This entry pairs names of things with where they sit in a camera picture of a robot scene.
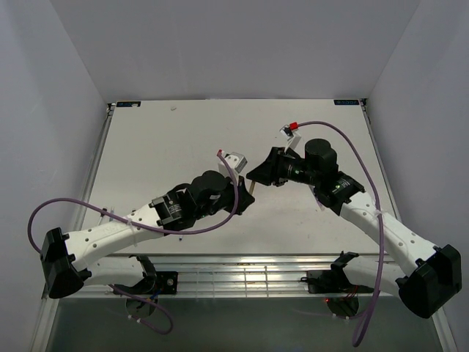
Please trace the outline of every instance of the small white object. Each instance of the small white object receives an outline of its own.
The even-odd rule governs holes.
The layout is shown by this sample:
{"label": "small white object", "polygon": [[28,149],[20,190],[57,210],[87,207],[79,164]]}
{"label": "small white object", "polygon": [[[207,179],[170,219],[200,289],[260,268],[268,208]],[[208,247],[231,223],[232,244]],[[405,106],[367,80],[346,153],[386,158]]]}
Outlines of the small white object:
{"label": "small white object", "polygon": [[[228,163],[230,169],[233,171],[236,180],[238,179],[240,173],[244,169],[244,166],[248,163],[245,156],[239,153],[227,153],[224,150],[221,151],[221,156]],[[229,177],[228,170],[226,169],[225,164],[220,160],[218,161],[218,172],[220,172],[224,177]]]}
{"label": "small white object", "polygon": [[286,130],[290,131],[289,125],[285,125],[280,130],[280,133],[287,139],[287,144],[285,145],[285,152],[289,148],[291,148],[292,150],[295,150],[295,148],[298,146],[298,143],[300,143],[300,140],[301,140],[301,135],[298,132],[298,130],[291,131],[291,134],[288,134]]}

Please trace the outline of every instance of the cable tie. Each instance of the cable tie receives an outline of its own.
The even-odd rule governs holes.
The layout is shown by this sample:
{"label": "cable tie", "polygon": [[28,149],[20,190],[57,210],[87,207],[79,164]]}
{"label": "cable tie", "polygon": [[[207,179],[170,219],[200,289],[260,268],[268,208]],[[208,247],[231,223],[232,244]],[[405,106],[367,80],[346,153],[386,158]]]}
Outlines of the cable tie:
{"label": "cable tie", "polygon": [[132,218],[129,217],[129,216],[126,216],[125,219],[127,220],[127,226],[130,227],[130,230],[132,231],[132,235],[133,235],[133,246],[134,247],[137,247],[137,234],[136,234],[136,231],[135,231],[135,227],[133,226],[132,224]]}

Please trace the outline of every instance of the black clamp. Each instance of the black clamp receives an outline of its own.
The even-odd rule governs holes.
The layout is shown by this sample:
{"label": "black clamp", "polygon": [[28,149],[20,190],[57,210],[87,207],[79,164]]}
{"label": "black clamp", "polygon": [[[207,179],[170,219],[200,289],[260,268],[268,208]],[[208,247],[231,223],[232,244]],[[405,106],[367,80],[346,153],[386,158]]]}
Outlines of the black clamp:
{"label": "black clamp", "polygon": [[306,277],[302,277],[300,281],[308,284],[309,293],[342,293],[349,290],[353,285],[345,275],[344,268],[358,255],[354,252],[342,252],[339,258],[330,264],[330,270],[320,271],[319,275],[317,270],[307,271]]}

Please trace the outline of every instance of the white wall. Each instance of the white wall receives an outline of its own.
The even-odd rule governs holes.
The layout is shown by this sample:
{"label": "white wall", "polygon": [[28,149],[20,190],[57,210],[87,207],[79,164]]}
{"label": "white wall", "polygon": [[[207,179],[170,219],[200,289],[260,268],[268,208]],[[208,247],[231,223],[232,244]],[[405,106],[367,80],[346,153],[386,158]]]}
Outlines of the white wall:
{"label": "white wall", "polygon": [[110,103],[364,98],[418,0],[51,0]]}
{"label": "white wall", "polygon": [[[26,239],[31,211],[77,197],[106,113],[48,0],[0,0],[0,341],[26,351],[44,278]],[[39,214],[35,237],[67,226],[70,209]]]}
{"label": "white wall", "polygon": [[469,5],[421,2],[370,95],[369,115],[404,222],[462,255],[446,306],[469,351]]}

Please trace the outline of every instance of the red connector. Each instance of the red connector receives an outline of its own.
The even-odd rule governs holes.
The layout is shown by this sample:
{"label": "red connector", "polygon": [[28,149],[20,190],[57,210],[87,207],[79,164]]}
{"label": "red connector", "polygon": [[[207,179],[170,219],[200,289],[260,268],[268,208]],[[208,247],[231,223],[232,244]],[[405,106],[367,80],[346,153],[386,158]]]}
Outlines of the red connector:
{"label": "red connector", "polygon": [[298,122],[292,122],[289,124],[290,130],[294,131],[298,129]]}

